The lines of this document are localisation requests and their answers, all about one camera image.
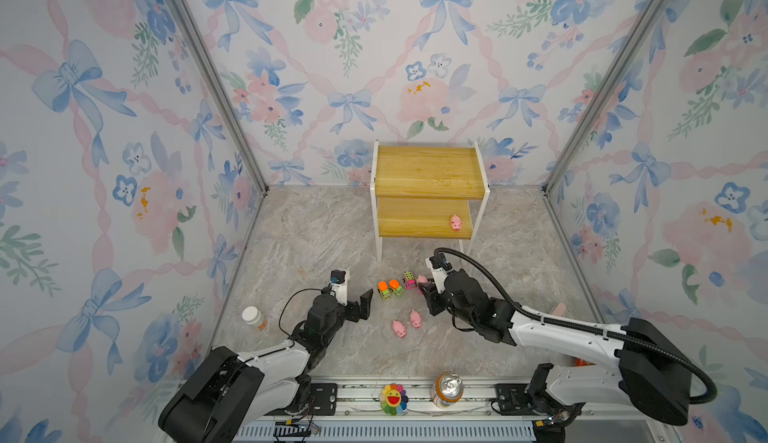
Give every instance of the pink toy car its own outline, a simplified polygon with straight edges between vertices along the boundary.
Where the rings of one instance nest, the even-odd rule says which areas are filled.
[[[406,284],[406,288],[416,289],[416,279],[413,277],[413,273],[409,270],[406,270],[406,272],[403,273],[402,281]]]

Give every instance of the pink pig toy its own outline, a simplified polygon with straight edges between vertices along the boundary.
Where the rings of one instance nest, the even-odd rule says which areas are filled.
[[[458,231],[462,228],[462,219],[458,215],[451,216],[451,228],[453,228],[453,231]]]
[[[392,322],[392,331],[394,331],[395,334],[400,338],[404,338],[406,336],[406,326],[397,320]]]
[[[411,312],[411,325],[416,329],[422,327],[422,316],[416,310]]]

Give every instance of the white bottle cap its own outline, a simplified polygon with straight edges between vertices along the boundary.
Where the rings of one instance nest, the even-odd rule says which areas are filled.
[[[249,306],[243,310],[243,320],[249,325],[261,324],[262,315],[256,306]]]

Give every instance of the wooden side table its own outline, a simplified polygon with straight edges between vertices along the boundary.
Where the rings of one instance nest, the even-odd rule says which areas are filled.
[[[491,189],[480,148],[381,146],[376,140],[371,167],[371,208],[376,257],[382,261],[384,238],[469,240],[472,251]],[[469,200],[481,199],[474,224]],[[459,215],[462,228],[451,228]]]

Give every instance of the floral wallpaper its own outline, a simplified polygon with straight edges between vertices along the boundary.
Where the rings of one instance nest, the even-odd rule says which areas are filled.
[[[494,184],[541,184],[638,15],[636,0],[187,3],[280,185],[366,185],[376,139],[479,141]]]
[[[3,1],[0,442],[152,441],[258,191],[165,0]]]
[[[552,193],[608,318],[717,383],[686,442],[768,441],[767,72],[768,0],[671,0]]]

